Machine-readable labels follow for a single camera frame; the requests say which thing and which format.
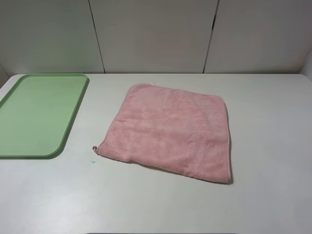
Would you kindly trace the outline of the pink terry towel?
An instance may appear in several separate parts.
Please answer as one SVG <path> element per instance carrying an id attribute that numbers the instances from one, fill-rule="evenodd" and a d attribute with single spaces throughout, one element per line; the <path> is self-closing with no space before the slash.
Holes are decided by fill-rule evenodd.
<path id="1" fill-rule="evenodd" d="M 227 109 L 220 96 L 132 86 L 93 151 L 208 182 L 231 182 Z"/>

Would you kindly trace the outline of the light green plastic tray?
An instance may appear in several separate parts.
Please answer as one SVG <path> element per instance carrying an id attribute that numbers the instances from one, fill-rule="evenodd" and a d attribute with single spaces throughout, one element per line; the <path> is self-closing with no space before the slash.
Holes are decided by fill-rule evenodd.
<path id="1" fill-rule="evenodd" d="M 55 157 L 67 140 L 88 83 L 85 74 L 20 77 L 0 101 L 0 157 Z"/>

